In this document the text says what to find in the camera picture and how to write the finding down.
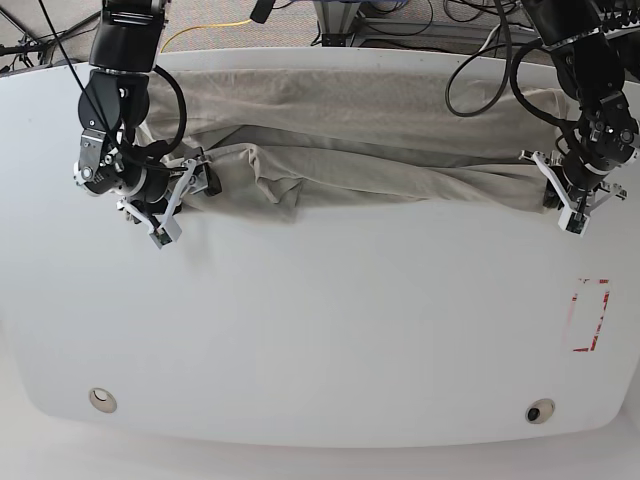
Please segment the wire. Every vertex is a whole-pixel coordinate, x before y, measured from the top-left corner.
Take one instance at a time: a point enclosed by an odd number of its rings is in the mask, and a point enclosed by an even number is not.
[[[479,52],[476,52],[473,55],[471,55],[467,60],[465,60],[464,62],[462,62],[462,64],[460,64],[460,66],[456,69],[455,72],[453,72],[453,75],[451,75],[451,77],[447,81],[447,87],[444,93],[444,101],[447,104],[447,108],[451,113],[453,113],[457,117],[470,118],[486,112],[491,107],[493,107],[496,103],[498,103],[498,101],[502,97],[502,94],[507,88],[507,84],[509,83],[509,74],[511,73],[511,58],[513,55],[513,43],[511,41],[511,30],[509,29],[509,20],[507,19],[507,15],[504,11],[502,3],[500,3],[500,0],[494,0],[494,3],[496,6],[496,10],[498,11],[498,15],[500,16],[500,24],[502,25],[502,30],[504,31],[504,44],[507,47],[507,54],[506,54],[506,60],[504,63],[504,74],[502,75],[502,82],[500,83],[500,87],[498,88],[498,91],[496,92],[495,96],[489,101],[489,103],[487,103],[482,108],[479,108],[478,110],[475,110],[473,112],[459,112],[458,110],[453,108],[453,105],[451,105],[451,85],[453,84],[453,81],[456,79],[458,74],[467,65],[469,65],[469,63],[471,63],[474,59],[482,55],[484,50],[480,50]]]
[[[383,30],[378,30],[377,28],[372,27],[368,23],[364,23],[364,22],[362,23],[362,27],[369,28],[369,29],[373,30],[374,32],[382,33],[384,35],[389,35],[391,37],[415,37],[416,35],[420,35],[425,30],[427,30],[427,28],[429,28],[431,26],[431,24],[433,23],[433,4],[431,3],[431,0],[427,0],[427,2],[429,3],[429,9],[431,10],[431,15],[429,17],[429,22],[422,29],[418,30],[417,32],[413,32],[413,33],[390,33],[390,32],[385,32]]]
[[[399,12],[400,10],[402,10],[404,7],[406,7],[409,4],[410,0],[405,0],[402,2],[396,2],[396,4],[390,9],[390,10],[386,10],[384,8],[380,8],[380,7],[376,7],[373,2],[371,2],[369,4],[369,7],[371,8],[371,10],[373,10],[376,13],[379,13],[380,15],[389,15],[390,13],[395,13],[395,12]]]
[[[478,49],[478,51],[480,50],[484,50],[485,48],[487,48],[490,44],[491,44],[491,40],[493,40],[493,36],[496,34],[496,32],[500,29],[502,25],[499,23],[498,25],[496,25],[495,27],[493,27],[493,29],[489,32],[489,36],[487,37],[487,39],[484,41],[484,43],[482,44],[482,46]]]
[[[184,138],[184,132],[187,129],[187,102],[184,98],[184,93],[182,92],[182,89],[180,88],[180,85],[178,85],[178,82],[176,82],[175,78],[169,75],[169,73],[159,65],[156,65],[153,71],[164,78],[164,80],[171,86],[171,88],[173,88],[173,91],[176,93],[176,97],[178,99],[180,123],[178,124],[178,133],[176,133],[173,141],[167,146],[167,153],[171,153],[180,146],[180,143]]]
[[[241,25],[247,25],[249,23],[251,23],[253,20],[249,19],[249,20],[243,20],[242,22],[235,22],[235,23],[212,23],[210,25],[196,25],[194,27],[189,27],[189,28],[185,28],[184,30],[180,30],[178,33],[174,34],[173,36],[171,36],[169,38],[169,40],[167,40],[166,42],[164,42],[164,45],[162,46],[162,49],[160,49],[160,53],[164,52],[165,49],[167,48],[167,46],[173,41],[173,39],[175,39],[177,36],[182,35],[183,33],[187,33],[190,32],[191,30],[200,30],[200,29],[205,29],[205,28],[223,28],[223,27],[239,27]]]
[[[512,64],[511,73],[510,73],[511,90],[513,91],[514,97],[516,97],[516,100],[518,100],[520,105],[522,105],[529,113],[538,117],[540,120],[550,125],[553,125],[554,127],[563,129],[563,133],[565,133],[564,128],[566,127],[567,122],[560,118],[556,118],[550,113],[544,112],[540,110],[538,107],[532,105],[522,94],[522,91],[520,90],[520,86],[518,85],[518,70],[520,68],[520,64],[524,59],[525,55],[533,50],[540,50],[540,51],[546,52],[546,50],[542,49],[542,45],[543,45],[542,39],[538,38],[536,40],[533,40],[532,42],[529,42],[523,45],[523,47],[516,52],[516,54],[513,57],[513,64]]]
[[[411,45],[404,45],[402,43],[398,43],[398,42],[394,42],[392,40],[366,40],[365,43],[367,42],[377,42],[377,43],[386,43],[389,45],[393,45],[394,47],[399,47],[399,48],[404,48],[406,50],[418,50],[421,52],[428,52],[428,51],[432,51],[432,52],[439,52],[439,53],[453,53],[450,50],[445,50],[444,48],[438,48],[438,47],[418,47],[418,46],[411,46]]]
[[[320,30],[320,22],[318,22],[318,35],[316,35],[316,38],[313,39],[313,41],[311,42],[311,45],[309,46],[315,47],[316,45],[318,45],[321,42],[320,37],[322,37],[322,31]]]
[[[121,147],[121,145],[118,144],[115,136],[111,133],[111,131],[107,127],[107,123],[108,122],[106,121],[106,116],[104,115],[104,112],[102,111],[102,106],[98,103],[98,106],[100,107],[100,113],[98,113],[98,108],[95,106],[95,104],[93,103],[93,100],[88,95],[87,90],[84,88],[84,85],[82,85],[82,82],[80,81],[80,78],[78,77],[78,74],[76,73],[75,68],[73,68],[73,64],[71,63],[71,60],[69,59],[69,56],[67,55],[67,52],[64,49],[64,46],[62,45],[62,42],[60,41],[60,38],[58,37],[58,34],[55,33],[56,29],[53,26],[53,23],[51,22],[51,17],[49,17],[49,12],[47,12],[47,8],[44,6],[43,0],[38,0],[38,3],[40,4],[40,8],[42,10],[42,13],[44,15],[45,20],[47,21],[49,29],[51,30],[51,33],[53,34],[53,38],[55,39],[56,43],[58,44],[58,47],[60,48],[60,52],[62,53],[62,56],[64,57],[65,61],[67,62],[67,65],[69,66],[69,71],[73,75],[73,78],[75,79],[76,83],[78,84],[78,87],[80,87],[80,90],[82,91],[82,94],[87,98],[87,100],[89,102],[89,105],[91,106],[91,109],[93,110],[93,113],[96,114],[96,118],[98,119],[98,121],[102,125],[102,128],[103,128],[107,138],[109,139],[109,141],[112,143],[112,145],[114,147],[116,147],[116,146],[117,147]],[[139,160],[136,160],[136,159],[132,158],[130,155],[125,153],[121,148],[118,148],[118,150],[122,154],[122,157],[123,157],[124,160],[126,160],[127,162],[129,162],[129,163],[131,163],[133,165],[137,165],[137,166],[142,167],[142,168],[147,168],[149,170],[157,170],[157,171],[162,171],[162,172],[169,172],[169,173],[170,172],[185,172],[187,170],[184,167],[166,168],[164,166],[149,165],[146,162],[141,162]]]
[[[456,18],[453,16],[451,11],[449,10],[449,1],[450,0],[442,0],[442,8],[444,10],[445,15],[449,17],[451,20],[453,20],[454,22],[458,22],[458,23],[473,22],[474,20],[477,20],[484,14],[482,10],[477,10],[473,17],[464,18],[464,19]]]
[[[279,7],[273,7],[271,10],[284,10],[285,8],[290,7],[294,3],[296,2],[285,3],[284,5],[280,5]]]
[[[83,30],[82,32],[74,33],[73,35],[69,35],[68,37],[65,37],[62,41],[66,42],[67,40],[71,40],[72,38],[79,37],[80,35],[85,35],[87,33],[94,32],[94,31],[96,31],[98,29],[98,26],[99,26],[99,24],[96,24],[92,28],[89,28],[87,30]],[[52,41],[51,43],[53,44],[53,47],[52,47],[51,53],[49,54],[49,58],[50,58],[50,61],[53,61],[53,55],[56,53],[56,48],[58,48],[58,44],[55,42],[55,40]]]
[[[569,155],[567,152],[565,152],[562,147],[560,147],[560,142],[564,140],[564,133],[562,135],[560,135],[558,138],[556,138],[556,150],[558,150],[562,155],[564,155],[565,157],[567,155]]]

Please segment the metal bracket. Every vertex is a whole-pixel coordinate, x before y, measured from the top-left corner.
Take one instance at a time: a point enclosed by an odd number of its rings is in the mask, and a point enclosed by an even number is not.
[[[80,137],[80,159],[78,160],[74,175],[78,186],[93,181],[100,168],[100,157],[104,144],[105,134],[90,128],[85,129]]]

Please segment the metal stand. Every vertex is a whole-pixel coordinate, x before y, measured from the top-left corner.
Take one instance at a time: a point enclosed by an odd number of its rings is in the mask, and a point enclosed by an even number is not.
[[[359,47],[368,40],[438,39],[450,43],[482,45],[492,27],[469,24],[432,22],[426,24],[389,18],[367,18],[360,10],[360,0],[313,2],[318,15],[323,47]],[[537,38],[533,31],[511,27],[514,42],[530,42]]]

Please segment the circular hole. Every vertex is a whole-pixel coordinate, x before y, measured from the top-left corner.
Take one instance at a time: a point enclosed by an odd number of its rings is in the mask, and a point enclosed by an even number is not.
[[[113,413],[118,408],[116,399],[104,388],[89,390],[89,402],[102,413]]]
[[[553,415],[556,404],[549,398],[544,398],[533,403],[525,412],[527,422],[532,425],[546,423]]]
[[[540,418],[540,409],[538,408],[529,409],[529,411],[527,412],[527,419],[530,422],[535,422],[539,418]]]
[[[106,402],[109,399],[109,394],[100,388],[95,388],[93,395],[101,402]]]

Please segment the gray carpet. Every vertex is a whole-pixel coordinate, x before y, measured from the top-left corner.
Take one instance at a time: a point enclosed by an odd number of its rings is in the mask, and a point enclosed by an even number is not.
[[[101,0],[44,0],[52,17],[54,26],[63,30],[91,13],[100,9]],[[443,0],[431,0],[433,18],[437,21],[450,21],[443,10]],[[278,0],[277,5],[287,3]],[[376,2],[380,8],[389,8],[394,2]],[[193,26],[208,23],[225,23],[245,20],[249,17],[255,0],[173,0],[170,22],[165,29],[164,39],[174,33]],[[49,29],[41,14],[36,0],[2,0],[2,5],[29,27],[36,35],[47,35]],[[451,13],[464,19],[473,16],[474,11],[464,5],[450,3]],[[429,0],[410,0],[406,8],[392,14],[400,18],[424,20],[431,16]],[[521,14],[513,16],[522,21]],[[482,15],[474,21],[477,24],[495,25],[497,17]],[[194,30],[176,38],[167,51],[204,50],[211,48],[243,47],[299,47],[308,46],[317,34],[316,15],[310,1],[299,1],[288,8],[274,11],[265,25],[249,24],[233,28]],[[94,32],[87,32],[66,42],[70,56],[86,60],[91,49]],[[4,18],[0,17],[0,44],[15,45],[19,40],[18,31]],[[471,53],[477,46],[448,45],[436,41],[421,41],[422,45],[447,48],[457,53]],[[54,60],[60,59],[56,52]],[[1,58],[0,66],[11,63],[13,58]]]

